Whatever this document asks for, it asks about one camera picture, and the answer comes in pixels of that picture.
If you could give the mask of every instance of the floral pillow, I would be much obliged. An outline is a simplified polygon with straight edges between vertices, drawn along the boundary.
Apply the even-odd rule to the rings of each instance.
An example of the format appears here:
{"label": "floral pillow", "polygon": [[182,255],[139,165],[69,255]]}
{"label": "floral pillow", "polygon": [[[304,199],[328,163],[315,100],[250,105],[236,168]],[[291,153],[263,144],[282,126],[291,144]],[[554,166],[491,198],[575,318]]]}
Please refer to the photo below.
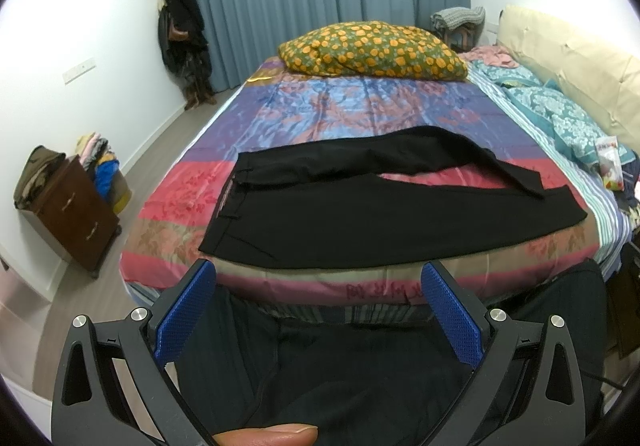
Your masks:
{"label": "floral pillow", "polygon": [[[558,152],[586,169],[596,167],[595,140],[607,134],[581,106],[550,87],[518,87],[504,91],[529,121],[554,140]],[[636,158],[623,145],[618,151],[622,164]]]}
{"label": "floral pillow", "polygon": [[473,60],[470,62],[476,70],[487,76],[496,85],[511,87],[541,87],[542,82],[536,75],[527,69],[524,65],[519,65],[513,69],[505,67],[496,67],[487,65],[482,60]]}
{"label": "floral pillow", "polygon": [[466,64],[424,29],[385,22],[343,22],[313,30],[278,47],[295,72],[311,76],[385,76],[463,81]]}

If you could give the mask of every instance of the black pants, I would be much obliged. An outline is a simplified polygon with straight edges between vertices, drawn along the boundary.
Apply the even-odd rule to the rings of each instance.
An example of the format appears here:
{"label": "black pants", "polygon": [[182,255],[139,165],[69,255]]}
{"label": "black pants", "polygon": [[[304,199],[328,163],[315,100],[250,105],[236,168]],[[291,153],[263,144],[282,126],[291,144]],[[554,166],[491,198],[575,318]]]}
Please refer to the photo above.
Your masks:
{"label": "black pants", "polygon": [[[386,180],[475,163],[509,188]],[[377,267],[487,251],[573,226],[586,213],[567,186],[500,161],[436,126],[241,153],[200,250],[299,269]]]}
{"label": "black pants", "polygon": [[[602,373],[606,293],[593,261],[500,306],[519,320],[562,315],[580,368]],[[271,317],[221,286],[176,367],[210,433],[301,422],[319,427],[318,446],[415,446],[470,375],[428,306],[401,325],[307,324]],[[482,432],[497,425],[516,382],[503,384]],[[593,423],[600,383],[583,376],[582,385]]]}

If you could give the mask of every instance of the colorful bedspread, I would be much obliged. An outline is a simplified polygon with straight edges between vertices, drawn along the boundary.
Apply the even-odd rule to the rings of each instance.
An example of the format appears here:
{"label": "colorful bedspread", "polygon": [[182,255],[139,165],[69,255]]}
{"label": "colorful bedspread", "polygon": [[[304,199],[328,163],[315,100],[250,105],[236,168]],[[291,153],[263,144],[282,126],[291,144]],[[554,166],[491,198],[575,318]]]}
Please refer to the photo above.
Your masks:
{"label": "colorful bedspread", "polygon": [[[120,261],[141,298],[175,285],[197,251],[238,152],[337,137],[384,134],[434,124],[490,148],[498,158],[540,172],[545,188],[568,184],[587,212],[574,226],[518,246],[444,260],[456,279],[482,297],[537,285],[594,256],[596,217],[567,175],[494,100],[472,83],[350,76],[317,78],[286,71],[270,58],[210,124],[145,203]],[[418,176],[422,184],[502,187],[474,166]],[[420,264],[359,270],[274,270],[212,258],[218,281],[263,302],[356,305],[422,303]]]}

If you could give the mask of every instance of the pink blanket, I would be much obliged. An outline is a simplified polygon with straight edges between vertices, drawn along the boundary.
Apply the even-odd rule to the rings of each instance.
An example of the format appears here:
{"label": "pink blanket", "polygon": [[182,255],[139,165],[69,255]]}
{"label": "pink blanket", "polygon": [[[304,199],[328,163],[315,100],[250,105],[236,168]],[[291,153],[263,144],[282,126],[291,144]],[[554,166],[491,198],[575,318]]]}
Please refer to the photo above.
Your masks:
{"label": "pink blanket", "polygon": [[485,65],[493,65],[494,67],[506,67],[514,69],[520,64],[511,57],[506,47],[500,45],[481,45],[474,47],[469,52],[458,54],[467,61],[482,60]]}

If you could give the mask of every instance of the plastic bag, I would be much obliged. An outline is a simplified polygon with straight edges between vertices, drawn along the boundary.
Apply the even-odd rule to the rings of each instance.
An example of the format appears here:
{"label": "plastic bag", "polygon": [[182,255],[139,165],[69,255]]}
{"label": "plastic bag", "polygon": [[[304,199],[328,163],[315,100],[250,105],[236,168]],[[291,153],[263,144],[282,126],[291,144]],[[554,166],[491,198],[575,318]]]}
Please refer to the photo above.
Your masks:
{"label": "plastic bag", "polygon": [[600,175],[604,187],[611,191],[622,191],[625,182],[622,176],[622,165],[618,154],[618,138],[616,136],[596,139],[596,153],[600,163]]}

